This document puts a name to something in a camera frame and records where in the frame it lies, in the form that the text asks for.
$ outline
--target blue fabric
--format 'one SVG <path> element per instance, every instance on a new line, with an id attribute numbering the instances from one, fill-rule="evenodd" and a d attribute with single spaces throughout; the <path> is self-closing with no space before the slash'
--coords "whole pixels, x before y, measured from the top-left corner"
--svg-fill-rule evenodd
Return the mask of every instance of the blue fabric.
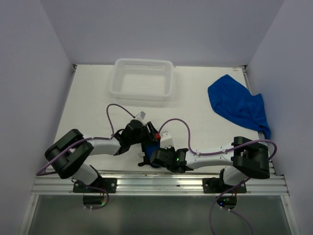
<path id="1" fill-rule="evenodd" d="M 217 114 L 239 126 L 264 131 L 265 138 L 270 138 L 261 94 L 251 95 L 246 87 L 228 74 L 214 82 L 207 91 Z"/>

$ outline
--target black mounting bracket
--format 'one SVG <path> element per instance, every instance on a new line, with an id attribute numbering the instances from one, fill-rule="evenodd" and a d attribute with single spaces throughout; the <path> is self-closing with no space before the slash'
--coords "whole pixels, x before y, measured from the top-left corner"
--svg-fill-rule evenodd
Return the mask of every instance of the black mounting bracket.
<path id="1" fill-rule="evenodd" d="M 104 186 L 104 189 L 108 193 L 115 193 L 116 186 L 117 186 L 117 179 L 116 178 L 102 178 L 101 185 Z M 84 185 L 82 185 L 78 181 L 74 184 L 73 192 L 75 193 L 99 193 L 98 190 L 86 188 Z"/>
<path id="2" fill-rule="evenodd" d="M 219 178 L 204 178 L 202 179 L 202 187 L 204 193 L 222 193 L 232 186 L 225 185 L 223 182 L 220 182 Z M 246 185 L 240 185 L 237 188 L 238 193 L 246 193 Z"/>

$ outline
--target cable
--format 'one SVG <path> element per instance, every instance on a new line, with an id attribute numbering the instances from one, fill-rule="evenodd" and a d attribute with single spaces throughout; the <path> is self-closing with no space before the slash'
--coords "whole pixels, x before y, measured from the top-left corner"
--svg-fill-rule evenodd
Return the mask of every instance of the cable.
<path id="1" fill-rule="evenodd" d="M 76 141 L 75 143 L 72 143 L 69 147 L 64 149 L 61 153 L 59 153 L 54 159 L 52 159 L 50 162 L 47 162 L 39 171 L 37 171 L 36 176 L 44 176 L 44 175 L 51 175 L 55 174 L 56 172 L 46 172 L 45 170 L 47 169 L 48 166 L 52 165 L 54 162 L 56 162 L 60 157 L 62 157 L 65 153 L 67 153 L 71 148 L 74 148 L 75 146 L 85 142 L 85 141 L 90 141 L 90 140 L 109 140 L 109 138 L 106 137 L 89 137 L 85 138 L 79 141 Z"/>
<path id="2" fill-rule="evenodd" d="M 99 207 L 92 207 L 91 206 L 91 207 L 89 207 L 90 210 L 98 210 L 98 209 L 104 208 L 107 205 L 107 203 L 109 202 L 110 196 L 109 196 L 108 192 L 105 189 L 93 187 L 93 186 L 90 186 L 90 185 L 86 185 L 82 181 L 78 181 L 78 182 L 81 183 L 86 188 L 89 188 L 89 189 L 92 189 L 92 190 L 97 190 L 97 191 L 100 191 L 100 192 L 105 193 L 107 195 L 107 201 L 105 203 L 102 203 L 102 205 L 99 206 Z"/>
<path id="3" fill-rule="evenodd" d="M 130 116 L 132 116 L 133 118 L 135 118 L 135 116 L 134 116 L 131 112 L 129 112 L 127 109 L 125 109 L 123 106 L 121 106 L 121 105 L 119 105 L 119 104 L 109 104 L 109 105 L 107 106 L 107 117 L 108 117 L 108 121 L 109 121 L 111 130 L 112 130 L 112 134 L 111 134 L 110 139 L 112 139 L 113 136 L 114 136 L 114 127 L 113 127 L 113 124 L 112 124 L 112 121 L 111 121 L 111 118 L 110 118 L 110 115 L 109 115 L 109 107 L 111 107 L 111 106 L 120 107 L 120 108 L 123 109 L 126 113 L 128 113 Z"/>
<path id="4" fill-rule="evenodd" d="M 185 126 L 187 127 L 187 131 L 188 131 L 188 149 L 189 149 L 189 151 L 190 151 L 191 153 L 196 154 L 196 155 L 199 155 L 199 156 L 212 156 L 212 155 L 217 155 L 217 154 L 221 154 L 221 153 L 224 153 L 224 152 L 230 152 L 230 151 L 236 150 L 236 149 L 238 149 L 238 148 L 242 148 L 242 147 L 245 147 L 245 146 L 247 146 L 247 145 L 254 144 L 254 143 L 259 143 L 259 142 L 267 142 L 267 143 L 270 143 L 270 144 L 272 144 L 272 145 L 274 146 L 274 151 L 273 151 L 273 153 L 270 155 L 270 157 L 268 158 L 268 160 L 271 160 L 271 159 L 274 157 L 274 155 L 276 154 L 276 152 L 277 152 L 277 145 L 276 145 L 273 141 L 270 141 L 270 140 L 255 140 L 255 141 L 249 141 L 249 142 L 240 144 L 240 145 L 238 145 L 238 146 L 236 146 L 236 147 L 233 147 L 233 148 L 226 149 L 225 151 L 218 151 L 218 152 L 212 152 L 212 153 L 200 153 L 200 154 L 198 154 L 197 152 L 193 151 L 192 148 L 191 148 L 191 145 L 190 145 L 190 140 L 191 140 L 190 128 L 189 128 L 188 124 L 187 124 L 184 120 L 182 120 L 182 119 L 180 119 L 180 118 L 171 118 L 171 119 L 167 120 L 166 122 L 164 122 L 164 123 L 161 125 L 161 127 L 160 127 L 160 129 L 159 129 L 159 133 L 161 132 L 161 130 L 162 130 L 162 128 L 165 126 L 165 124 L 169 123 L 170 121 L 174 121 L 174 120 L 176 120 L 176 121 L 181 121 L 182 123 L 185 124 Z M 213 204 L 211 205 L 210 212 L 209 212 L 209 224 L 210 224 L 210 229 L 211 229 L 211 231 L 212 231 L 212 233 L 213 233 L 214 235 L 216 235 L 216 233 L 215 233 L 215 231 L 214 231 L 214 228 L 213 228 L 213 225 L 212 225 L 212 212 L 213 212 L 214 205 L 217 203 L 218 199 L 219 199 L 221 196 L 223 196 L 225 193 L 228 193 L 228 192 L 230 192 L 230 191 L 232 191 L 232 190 L 238 188 L 241 184 L 244 184 L 245 182 L 247 182 L 247 181 L 250 180 L 250 179 L 251 179 L 251 178 L 249 177 L 249 178 L 247 178 L 247 179 L 241 181 L 239 184 L 237 184 L 237 185 L 231 187 L 230 189 L 226 190 L 225 192 L 222 192 L 222 193 L 221 193 L 219 196 L 217 196 L 216 199 L 214 200 Z M 246 220 L 246 218 L 244 218 L 242 215 L 240 215 L 239 213 L 237 213 L 237 212 L 235 212 L 235 211 L 234 211 L 233 213 L 237 214 L 239 217 L 241 217 L 242 219 L 244 219 L 244 220 L 247 222 L 248 226 L 249 226 L 250 229 L 251 229 L 251 233 L 252 233 L 252 235 L 253 235 L 253 234 L 254 234 L 253 228 L 252 228 L 251 224 Z"/>

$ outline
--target metal frame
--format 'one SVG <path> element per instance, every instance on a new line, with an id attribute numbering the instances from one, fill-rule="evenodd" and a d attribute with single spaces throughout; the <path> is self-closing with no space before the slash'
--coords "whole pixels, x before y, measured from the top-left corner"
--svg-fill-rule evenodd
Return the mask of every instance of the metal frame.
<path id="1" fill-rule="evenodd" d="M 246 69 L 242 68 L 246 86 L 250 90 Z M 117 188 L 114 195 L 159 195 L 159 196 L 217 196 L 204 194 L 202 179 L 218 177 L 218 174 L 172 174 L 155 172 L 108 172 L 99 171 L 102 177 L 117 178 Z M 251 179 L 246 183 L 247 193 L 241 196 L 281 196 L 284 211 L 292 235 L 298 235 L 299 229 L 291 208 L 289 192 L 284 176 L 276 176 L 270 162 L 270 178 L 267 180 Z M 27 206 L 20 235 L 27 235 L 38 203 L 39 195 L 74 195 L 71 180 L 62 180 L 57 175 L 37 177 Z"/>

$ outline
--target blue cloth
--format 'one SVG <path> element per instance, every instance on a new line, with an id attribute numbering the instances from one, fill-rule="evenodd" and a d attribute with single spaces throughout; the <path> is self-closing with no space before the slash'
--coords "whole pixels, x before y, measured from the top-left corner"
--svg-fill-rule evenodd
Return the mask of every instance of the blue cloth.
<path id="1" fill-rule="evenodd" d="M 207 89 L 213 110 L 225 119 L 245 128 L 264 131 L 270 138 L 261 94 L 251 95 L 246 87 L 228 74 Z"/>

